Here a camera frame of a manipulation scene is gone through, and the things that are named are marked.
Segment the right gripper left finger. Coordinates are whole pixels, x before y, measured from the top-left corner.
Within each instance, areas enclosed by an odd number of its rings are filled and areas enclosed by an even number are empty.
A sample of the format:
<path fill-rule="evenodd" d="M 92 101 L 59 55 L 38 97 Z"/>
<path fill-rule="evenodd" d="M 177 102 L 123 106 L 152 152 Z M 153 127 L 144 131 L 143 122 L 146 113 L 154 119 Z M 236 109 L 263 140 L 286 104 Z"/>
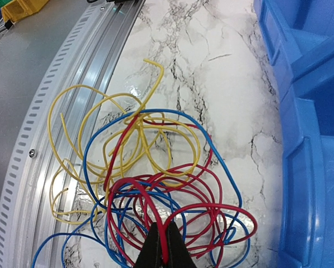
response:
<path fill-rule="evenodd" d="M 156 222 L 152 223 L 147 238 L 135 262 L 135 268 L 161 268 L 162 248 Z"/>

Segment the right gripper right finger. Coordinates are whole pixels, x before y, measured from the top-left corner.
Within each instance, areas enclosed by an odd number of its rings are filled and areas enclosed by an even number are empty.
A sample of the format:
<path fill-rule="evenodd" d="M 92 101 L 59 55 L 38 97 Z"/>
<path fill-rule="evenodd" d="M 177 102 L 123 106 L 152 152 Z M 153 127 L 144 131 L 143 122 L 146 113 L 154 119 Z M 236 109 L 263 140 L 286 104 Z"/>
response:
<path fill-rule="evenodd" d="M 196 268 L 175 222 L 171 222 L 166 230 L 168 245 L 167 268 Z"/>

